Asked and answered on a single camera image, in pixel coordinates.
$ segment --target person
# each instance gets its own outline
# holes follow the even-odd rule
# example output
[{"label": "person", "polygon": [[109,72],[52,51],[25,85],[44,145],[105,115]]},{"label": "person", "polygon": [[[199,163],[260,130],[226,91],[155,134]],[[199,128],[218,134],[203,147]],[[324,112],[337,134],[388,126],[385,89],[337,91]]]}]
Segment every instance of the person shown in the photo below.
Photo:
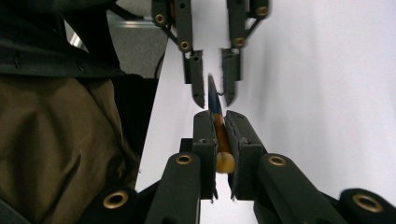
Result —
[{"label": "person", "polygon": [[[120,70],[113,3],[0,2],[0,200],[29,222],[75,223],[102,190],[134,188],[155,88],[142,97]],[[90,53],[56,32],[57,14]]]}]

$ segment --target brown fabric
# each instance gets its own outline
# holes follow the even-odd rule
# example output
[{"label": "brown fabric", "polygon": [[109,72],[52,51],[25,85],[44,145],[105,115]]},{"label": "brown fabric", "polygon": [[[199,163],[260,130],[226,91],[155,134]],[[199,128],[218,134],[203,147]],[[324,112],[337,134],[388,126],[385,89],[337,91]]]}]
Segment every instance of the brown fabric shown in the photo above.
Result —
[{"label": "brown fabric", "polygon": [[74,223],[103,189],[134,187],[110,81],[0,76],[0,198],[33,223]]}]

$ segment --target white surface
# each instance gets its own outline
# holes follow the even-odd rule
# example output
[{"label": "white surface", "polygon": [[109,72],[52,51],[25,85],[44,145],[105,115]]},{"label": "white surface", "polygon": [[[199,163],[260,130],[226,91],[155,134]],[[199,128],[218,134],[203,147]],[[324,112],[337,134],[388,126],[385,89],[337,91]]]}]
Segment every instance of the white surface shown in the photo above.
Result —
[{"label": "white surface", "polygon": [[[228,47],[226,1],[192,0],[194,48],[217,77]],[[396,204],[396,3],[273,1],[248,40],[243,81],[229,108],[246,115],[269,152],[291,158],[321,191],[368,189]],[[148,128],[137,190],[161,178],[202,111],[171,43]],[[256,223],[251,203],[202,204],[201,223]]]}]

